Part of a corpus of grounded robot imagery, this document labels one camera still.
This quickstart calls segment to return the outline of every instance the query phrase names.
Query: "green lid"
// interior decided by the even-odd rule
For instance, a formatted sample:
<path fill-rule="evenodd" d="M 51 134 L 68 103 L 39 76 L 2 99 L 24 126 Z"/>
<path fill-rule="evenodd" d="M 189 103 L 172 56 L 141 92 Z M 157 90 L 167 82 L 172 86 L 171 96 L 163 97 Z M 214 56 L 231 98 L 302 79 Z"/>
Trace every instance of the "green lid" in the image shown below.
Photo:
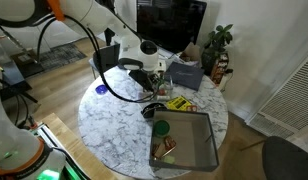
<path fill-rule="evenodd" d="M 164 120 L 159 120 L 154 125 L 154 134 L 157 137 L 164 137 L 170 131 L 170 125 Z"/>

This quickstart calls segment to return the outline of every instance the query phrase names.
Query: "gray tray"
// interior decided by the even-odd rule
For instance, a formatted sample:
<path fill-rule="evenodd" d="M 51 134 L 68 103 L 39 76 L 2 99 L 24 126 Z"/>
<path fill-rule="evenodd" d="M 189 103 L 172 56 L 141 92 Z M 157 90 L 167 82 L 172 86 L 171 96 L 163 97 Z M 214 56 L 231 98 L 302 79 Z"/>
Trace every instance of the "gray tray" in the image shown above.
<path fill-rule="evenodd" d="M 153 123 L 159 120 L 165 120 L 170 125 L 168 135 L 175 140 L 176 147 L 167 156 L 174 157 L 175 162 L 169 164 L 163 161 L 164 157 L 159 160 L 151 155 L 153 144 L 163 143 L 163 139 L 152 135 L 150 166 L 205 172 L 211 172 L 217 168 L 219 160 L 208 114 L 157 110 Z"/>

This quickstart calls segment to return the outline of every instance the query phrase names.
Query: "cardboard box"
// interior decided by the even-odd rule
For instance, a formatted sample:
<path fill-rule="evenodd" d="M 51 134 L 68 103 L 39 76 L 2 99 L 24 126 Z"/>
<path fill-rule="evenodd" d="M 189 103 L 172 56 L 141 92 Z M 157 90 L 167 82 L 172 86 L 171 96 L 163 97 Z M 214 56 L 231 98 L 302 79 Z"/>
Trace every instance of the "cardboard box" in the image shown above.
<path fill-rule="evenodd" d="M 176 58 L 175 61 L 188 66 L 199 67 L 201 63 L 200 46 L 194 45 L 190 42 L 179 58 Z"/>
<path fill-rule="evenodd" d="M 22 52 L 22 53 L 12 55 L 11 59 L 13 59 L 14 62 L 18 66 L 23 66 L 23 65 L 26 65 L 26 64 L 33 63 L 37 58 L 36 54 L 35 54 L 33 49 L 28 49 L 27 51 L 29 52 L 30 55 L 27 55 L 27 54 Z"/>
<path fill-rule="evenodd" d="M 211 73 L 211 80 L 214 82 L 215 85 L 219 85 L 222 81 L 223 75 L 227 69 L 229 63 L 228 54 L 224 53 L 221 54 L 221 58 L 215 61 L 212 73 Z"/>

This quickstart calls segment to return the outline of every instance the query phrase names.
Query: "marble table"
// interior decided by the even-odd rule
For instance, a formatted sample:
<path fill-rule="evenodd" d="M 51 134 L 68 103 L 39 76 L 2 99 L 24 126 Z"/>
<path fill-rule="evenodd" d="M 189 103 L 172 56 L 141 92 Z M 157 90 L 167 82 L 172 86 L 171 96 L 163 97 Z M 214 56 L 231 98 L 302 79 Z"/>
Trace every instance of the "marble table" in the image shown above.
<path fill-rule="evenodd" d="M 105 77 L 116 93 L 138 98 L 141 86 L 127 75 L 127 71 L 114 67 Z M 98 95 L 95 88 L 101 84 L 99 77 L 87 89 L 79 106 L 79 130 L 88 149 L 111 170 L 137 179 L 167 179 L 189 172 L 149 166 L 153 124 L 140 113 L 147 104 L 121 101 L 110 92 Z M 219 148 L 228 124 L 227 106 L 221 92 L 204 76 L 198 92 L 175 84 L 173 97 L 180 95 L 197 105 L 200 112 L 209 114 Z"/>

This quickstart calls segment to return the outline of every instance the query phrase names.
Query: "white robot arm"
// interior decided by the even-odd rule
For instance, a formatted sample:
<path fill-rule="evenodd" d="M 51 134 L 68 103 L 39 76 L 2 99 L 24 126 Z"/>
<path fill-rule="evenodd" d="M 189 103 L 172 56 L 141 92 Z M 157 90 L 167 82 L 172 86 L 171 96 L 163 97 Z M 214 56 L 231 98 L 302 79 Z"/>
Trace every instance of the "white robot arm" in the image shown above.
<path fill-rule="evenodd" d="M 51 6 L 55 2 L 57 4 L 58 0 L 0 0 L 0 25 L 14 28 L 33 25 L 52 13 Z M 80 21 L 94 33 L 101 33 L 106 28 L 113 30 L 121 38 L 119 63 L 126 69 L 157 69 L 158 53 L 155 44 L 142 42 L 110 10 L 94 0 L 59 0 L 58 3 L 64 14 Z M 72 21 L 65 19 L 64 23 L 76 32 L 82 32 Z M 65 156 L 62 153 L 50 150 L 28 131 L 16 128 L 0 100 L 1 175 L 36 179 L 43 170 L 60 171 L 64 163 Z"/>

